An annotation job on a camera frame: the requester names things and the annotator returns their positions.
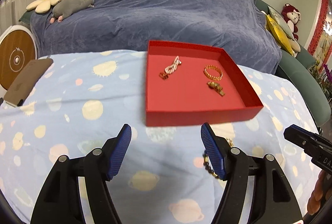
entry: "light blue bedsheet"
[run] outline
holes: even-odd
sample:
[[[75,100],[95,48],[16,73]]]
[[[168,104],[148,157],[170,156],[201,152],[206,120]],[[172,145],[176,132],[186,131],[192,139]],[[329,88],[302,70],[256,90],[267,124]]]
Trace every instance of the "light blue bedsheet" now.
[[[29,222],[39,191],[62,155],[85,156],[132,127],[120,172],[107,183],[123,224],[210,224],[225,183],[203,168],[200,126],[144,125],[146,53],[116,50],[52,56],[54,64],[21,108],[0,109],[0,188],[15,212]],[[319,169],[302,149],[283,138],[297,124],[316,131],[305,103],[288,81],[241,67],[264,109],[248,122],[213,125],[247,154],[276,156],[302,213]],[[253,189],[248,183],[241,224],[247,223]],[[87,224],[92,223],[80,190]]]

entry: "sofa armrest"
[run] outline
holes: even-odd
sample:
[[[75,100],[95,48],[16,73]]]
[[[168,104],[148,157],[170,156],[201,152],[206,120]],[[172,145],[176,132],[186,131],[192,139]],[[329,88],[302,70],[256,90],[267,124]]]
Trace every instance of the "sofa armrest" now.
[[[255,6],[260,11],[264,11],[266,14],[269,13],[269,6],[264,1],[262,1],[262,0],[256,0]]]
[[[316,64],[315,58],[309,54],[301,45],[301,52],[298,53],[296,59],[308,70]]]
[[[331,116],[331,108],[322,89],[298,60],[284,50],[281,52],[283,57],[276,76],[289,80],[298,89],[316,125],[322,126]]]

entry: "blue blanket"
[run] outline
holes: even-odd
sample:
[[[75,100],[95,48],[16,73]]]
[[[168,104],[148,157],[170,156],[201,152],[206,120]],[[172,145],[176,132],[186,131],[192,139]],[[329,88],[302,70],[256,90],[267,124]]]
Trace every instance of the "blue blanket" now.
[[[95,0],[61,23],[33,14],[39,56],[110,49],[146,51],[161,39],[222,47],[241,64],[274,73],[281,51],[255,0]]]

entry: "screw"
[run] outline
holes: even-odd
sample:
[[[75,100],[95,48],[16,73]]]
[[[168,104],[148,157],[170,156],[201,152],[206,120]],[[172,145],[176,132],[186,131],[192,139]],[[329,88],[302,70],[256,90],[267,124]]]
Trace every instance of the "screw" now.
[[[232,154],[238,155],[238,154],[240,154],[240,149],[238,149],[238,148],[236,148],[236,147],[233,147],[233,148],[230,150],[230,152],[231,152]]]
[[[92,151],[92,154],[95,156],[99,156],[102,153],[102,150],[100,148],[96,148],[95,150]]]
[[[67,160],[67,157],[65,155],[62,155],[59,157],[60,162],[65,162]]]
[[[274,156],[272,156],[270,154],[267,154],[266,159],[269,160],[269,161],[274,161]]]

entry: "gray plush toy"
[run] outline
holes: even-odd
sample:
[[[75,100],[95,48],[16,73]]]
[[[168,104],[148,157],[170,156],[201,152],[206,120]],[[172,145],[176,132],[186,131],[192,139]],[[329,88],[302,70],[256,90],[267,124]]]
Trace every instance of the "gray plush toy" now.
[[[94,7],[95,0],[62,0],[53,8],[50,23],[54,23],[56,19],[61,22],[63,19],[71,16],[73,13]]]

